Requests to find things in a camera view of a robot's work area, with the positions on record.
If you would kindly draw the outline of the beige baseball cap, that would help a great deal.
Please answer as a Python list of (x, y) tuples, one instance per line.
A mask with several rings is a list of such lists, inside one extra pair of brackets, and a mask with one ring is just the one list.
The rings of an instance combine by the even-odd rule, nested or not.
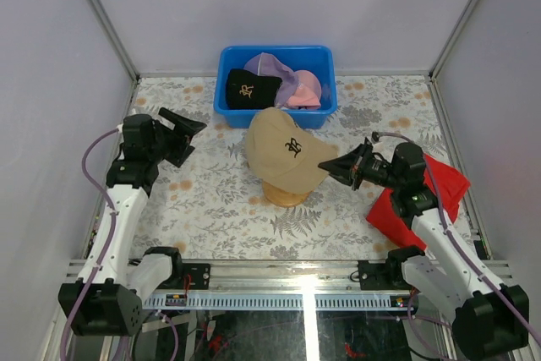
[(313, 191), (328, 175), (318, 164), (338, 157), (333, 145), (303, 129), (252, 124), (245, 135), (249, 168), (257, 178), (284, 191)]

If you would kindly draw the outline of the wooden hat stand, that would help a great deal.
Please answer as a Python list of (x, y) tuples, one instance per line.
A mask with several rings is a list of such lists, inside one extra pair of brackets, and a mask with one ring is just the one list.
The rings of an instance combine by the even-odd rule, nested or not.
[(265, 198), (273, 205), (290, 208), (301, 205), (310, 195), (310, 192), (305, 194), (294, 194), (282, 189), (279, 189), (267, 182), (262, 183), (263, 194)]

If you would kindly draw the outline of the black baseball cap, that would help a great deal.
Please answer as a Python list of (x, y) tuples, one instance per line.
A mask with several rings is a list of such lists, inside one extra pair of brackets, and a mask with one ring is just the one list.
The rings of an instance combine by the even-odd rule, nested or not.
[(226, 104), (230, 110), (261, 110), (275, 105), (282, 80), (275, 76), (259, 76), (245, 69), (234, 68), (226, 82)]

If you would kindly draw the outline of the pink baseball cap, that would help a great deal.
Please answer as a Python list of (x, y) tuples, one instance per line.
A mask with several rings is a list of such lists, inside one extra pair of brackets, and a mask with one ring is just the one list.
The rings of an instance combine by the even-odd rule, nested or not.
[(285, 107), (292, 110), (317, 110), (321, 107), (322, 88), (315, 74), (308, 70), (294, 72), (298, 78), (298, 87), (287, 100)]

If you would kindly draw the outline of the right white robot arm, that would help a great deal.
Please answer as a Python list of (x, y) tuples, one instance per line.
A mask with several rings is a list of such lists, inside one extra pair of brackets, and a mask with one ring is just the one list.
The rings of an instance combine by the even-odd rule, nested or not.
[(431, 262), (415, 245), (394, 249), (378, 266), (376, 279), (422, 293), (450, 321), (456, 344), (467, 359), (485, 360), (528, 345), (534, 334), (529, 330), (526, 292), (503, 282), (451, 229), (420, 146), (402, 142), (387, 161), (366, 140), (319, 167), (352, 189), (362, 182), (389, 189), (393, 211), (437, 261)]

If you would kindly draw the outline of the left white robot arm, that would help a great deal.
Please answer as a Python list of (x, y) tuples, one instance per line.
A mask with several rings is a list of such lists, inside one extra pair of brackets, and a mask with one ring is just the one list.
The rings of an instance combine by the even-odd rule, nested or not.
[(128, 265), (160, 164), (182, 166), (194, 151), (192, 138), (206, 127), (166, 108), (158, 115), (127, 116), (116, 129), (119, 151), (106, 183), (97, 187), (106, 201), (98, 232), (76, 280), (63, 283), (58, 293), (65, 331), (76, 336), (132, 336), (151, 294), (161, 285), (173, 289), (188, 280), (174, 247), (147, 249), (135, 267)]

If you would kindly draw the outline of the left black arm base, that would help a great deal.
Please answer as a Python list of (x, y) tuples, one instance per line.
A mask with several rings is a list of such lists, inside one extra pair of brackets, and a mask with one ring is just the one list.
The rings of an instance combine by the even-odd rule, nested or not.
[(171, 276), (157, 288), (180, 289), (184, 291), (208, 290), (210, 285), (211, 265), (208, 263), (184, 263), (179, 276)]

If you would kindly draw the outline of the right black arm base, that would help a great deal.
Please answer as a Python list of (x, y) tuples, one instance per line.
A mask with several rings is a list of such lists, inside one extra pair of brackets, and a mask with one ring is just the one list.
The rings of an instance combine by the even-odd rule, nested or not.
[(398, 291), (410, 288), (403, 279), (401, 264), (391, 260), (384, 262), (360, 260), (358, 275), (362, 290)]

